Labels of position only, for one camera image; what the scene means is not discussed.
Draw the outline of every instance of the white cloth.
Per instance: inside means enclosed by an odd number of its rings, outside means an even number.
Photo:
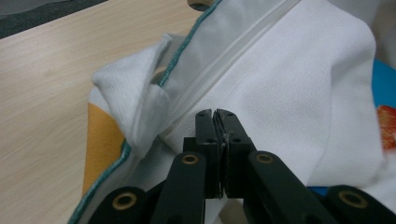
[[[93,76],[96,99],[106,101],[132,147],[127,162],[141,160],[113,175],[134,172],[140,175],[130,184],[153,187],[165,178],[169,155],[194,136],[194,115],[222,108],[238,116],[258,150],[274,152],[304,184],[372,183],[384,156],[367,25],[324,0],[227,0],[209,14],[172,60],[181,39],[164,35]],[[151,83],[169,61],[163,86]],[[173,151],[163,158],[156,147],[148,154],[157,134]],[[211,205],[207,220],[223,205]]]
[[[396,151],[389,151],[386,158],[378,176],[363,190],[396,214]]]

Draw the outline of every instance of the textured fabric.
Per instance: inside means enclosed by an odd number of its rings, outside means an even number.
[[[194,115],[208,108],[233,111],[256,148],[274,152],[307,185],[370,186],[385,166],[373,36],[327,1],[297,2],[218,1],[184,41],[164,35],[98,71],[92,102],[132,151],[99,177],[71,223],[85,223],[113,189],[162,181],[183,138],[194,136]],[[160,87],[153,74],[167,63]],[[207,205],[208,223],[225,204]]]

